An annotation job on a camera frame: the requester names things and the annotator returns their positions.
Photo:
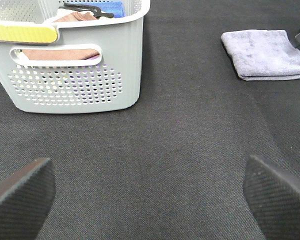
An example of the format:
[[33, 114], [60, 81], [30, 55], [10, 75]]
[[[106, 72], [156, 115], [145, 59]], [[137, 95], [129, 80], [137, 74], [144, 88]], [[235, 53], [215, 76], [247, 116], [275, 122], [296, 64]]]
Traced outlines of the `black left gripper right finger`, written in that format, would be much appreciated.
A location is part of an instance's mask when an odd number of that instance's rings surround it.
[[252, 155], [246, 161], [243, 195], [267, 240], [300, 240], [300, 178]]

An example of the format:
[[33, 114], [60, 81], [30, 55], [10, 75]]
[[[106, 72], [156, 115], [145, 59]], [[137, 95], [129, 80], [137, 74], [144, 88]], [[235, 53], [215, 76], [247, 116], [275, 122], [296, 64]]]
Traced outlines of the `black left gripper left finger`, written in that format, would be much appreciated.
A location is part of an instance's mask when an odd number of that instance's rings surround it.
[[0, 182], [0, 240], [37, 238], [56, 194], [53, 162], [39, 158]]

